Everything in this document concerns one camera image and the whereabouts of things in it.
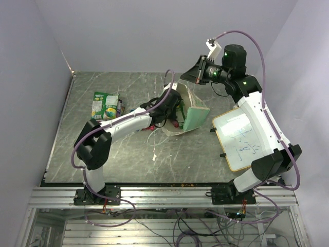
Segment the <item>green printed paper bag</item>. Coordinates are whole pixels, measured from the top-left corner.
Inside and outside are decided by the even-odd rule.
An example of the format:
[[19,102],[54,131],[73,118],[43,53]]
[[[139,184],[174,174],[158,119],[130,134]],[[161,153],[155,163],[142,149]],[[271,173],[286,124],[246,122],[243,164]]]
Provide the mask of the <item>green printed paper bag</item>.
[[181,100],[185,103],[186,120],[183,129],[176,128],[172,122],[176,120],[165,120],[156,125],[162,132],[168,136],[179,136],[200,128],[205,122],[210,108],[186,85],[178,83],[177,92],[181,95]]

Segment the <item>purple pink candy tube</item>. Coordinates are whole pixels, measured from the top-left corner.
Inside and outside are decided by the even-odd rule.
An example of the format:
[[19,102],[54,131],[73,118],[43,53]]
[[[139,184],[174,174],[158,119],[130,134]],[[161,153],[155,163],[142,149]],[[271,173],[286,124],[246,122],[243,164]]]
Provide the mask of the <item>purple pink candy tube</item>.
[[177,121],[173,121],[172,124],[174,127],[179,128],[179,123]]

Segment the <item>red snack packet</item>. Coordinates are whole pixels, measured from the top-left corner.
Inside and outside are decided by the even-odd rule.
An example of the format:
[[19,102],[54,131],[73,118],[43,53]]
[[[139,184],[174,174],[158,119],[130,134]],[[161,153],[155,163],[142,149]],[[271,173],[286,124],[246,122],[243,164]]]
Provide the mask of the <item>red snack packet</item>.
[[154,131],[155,129],[156,129],[156,127],[154,125],[149,126],[147,128],[143,128],[143,130],[151,130],[151,131]]

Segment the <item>green yellow snack box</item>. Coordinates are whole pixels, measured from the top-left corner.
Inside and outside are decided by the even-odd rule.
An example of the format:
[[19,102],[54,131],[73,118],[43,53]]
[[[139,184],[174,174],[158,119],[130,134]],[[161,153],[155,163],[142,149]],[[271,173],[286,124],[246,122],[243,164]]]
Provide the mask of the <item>green yellow snack box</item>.
[[91,118],[111,120],[117,117],[119,94],[94,92]]

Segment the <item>green snack packet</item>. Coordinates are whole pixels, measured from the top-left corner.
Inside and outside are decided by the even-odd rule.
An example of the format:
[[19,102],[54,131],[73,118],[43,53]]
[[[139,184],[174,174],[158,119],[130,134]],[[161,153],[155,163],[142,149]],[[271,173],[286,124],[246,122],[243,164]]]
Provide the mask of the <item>green snack packet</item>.
[[125,106],[123,104],[123,101],[121,99],[119,99],[118,100],[118,104],[117,104],[117,114],[116,114],[116,117],[122,116],[124,110],[125,110]]

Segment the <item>aluminium extrusion rail frame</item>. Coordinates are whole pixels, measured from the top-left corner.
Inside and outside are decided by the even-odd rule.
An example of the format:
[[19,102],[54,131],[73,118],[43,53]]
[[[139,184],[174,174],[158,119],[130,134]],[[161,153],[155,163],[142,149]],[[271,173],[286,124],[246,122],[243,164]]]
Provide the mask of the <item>aluminium extrusion rail frame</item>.
[[17,246],[310,246],[295,193],[213,205],[204,185],[123,186],[119,205],[74,205],[77,187],[32,191]]

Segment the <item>white whiteboard wooden frame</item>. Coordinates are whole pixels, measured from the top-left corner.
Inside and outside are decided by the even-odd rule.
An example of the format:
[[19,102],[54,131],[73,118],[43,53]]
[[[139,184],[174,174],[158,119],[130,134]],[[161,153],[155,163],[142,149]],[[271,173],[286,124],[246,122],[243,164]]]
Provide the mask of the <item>white whiteboard wooden frame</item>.
[[212,124],[231,171],[249,168],[264,156],[256,132],[240,108],[213,118]]

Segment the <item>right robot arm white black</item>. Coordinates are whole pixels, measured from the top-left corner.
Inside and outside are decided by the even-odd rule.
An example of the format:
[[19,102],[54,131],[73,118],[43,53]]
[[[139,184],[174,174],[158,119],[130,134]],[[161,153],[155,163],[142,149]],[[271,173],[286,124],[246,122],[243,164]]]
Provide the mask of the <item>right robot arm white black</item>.
[[301,147],[285,137],[263,98],[257,79],[246,74],[246,50],[241,45],[221,47],[207,41],[209,53],[181,78],[199,85],[221,83],[236,108],[212,121],[223,153],[232,171],[243,174],[219,183],[206,196],[214,205],[255,203],[253,190],[289,171],[301,155]]

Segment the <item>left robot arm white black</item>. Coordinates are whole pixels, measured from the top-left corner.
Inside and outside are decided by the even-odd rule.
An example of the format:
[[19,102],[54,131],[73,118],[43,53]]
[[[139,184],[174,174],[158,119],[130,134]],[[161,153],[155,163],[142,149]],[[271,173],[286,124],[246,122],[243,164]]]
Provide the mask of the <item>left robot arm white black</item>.
[[88,121],[74,144],[71,162],[83,171],[86,197],[100,204],[105,197],[102,166],[106,163],[113,142],[137,130],[155,126],[170,119],[181,102],[178,91],[167,89],[160,97],[143,103],[121,117],[104,122]]

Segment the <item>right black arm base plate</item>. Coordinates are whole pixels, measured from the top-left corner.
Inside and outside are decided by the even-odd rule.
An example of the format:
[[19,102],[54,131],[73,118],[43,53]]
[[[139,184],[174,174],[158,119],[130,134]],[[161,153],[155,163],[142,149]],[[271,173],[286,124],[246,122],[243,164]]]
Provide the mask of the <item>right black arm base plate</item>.
[[256,199],[251,189],[239,192],[232,182],[216,184],[205,195],[211,198],[213,205],[238,205],[243,202],[256,204]]

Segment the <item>green Fox's candy packet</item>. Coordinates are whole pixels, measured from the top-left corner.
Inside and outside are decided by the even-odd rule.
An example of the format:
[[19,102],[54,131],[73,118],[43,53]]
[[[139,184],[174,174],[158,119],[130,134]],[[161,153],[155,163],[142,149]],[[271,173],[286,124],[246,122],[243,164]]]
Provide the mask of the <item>green Fox's candy packet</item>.
[[185,120],[186,120],[185,103],[182,100],[179,103],[179,105],[176,107],[176,121],[180,129],[183,129]]

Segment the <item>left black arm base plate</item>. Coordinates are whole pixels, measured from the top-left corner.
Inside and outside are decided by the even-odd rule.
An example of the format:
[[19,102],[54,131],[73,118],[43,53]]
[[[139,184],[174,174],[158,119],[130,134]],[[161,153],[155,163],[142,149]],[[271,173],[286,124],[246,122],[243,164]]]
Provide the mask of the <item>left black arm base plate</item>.
[[119,205],[121,198],[121,189],[117,186],[105,186],[98,192],[101,196],[92,193],[86,187],[77,189],[74,197],[74,205]]

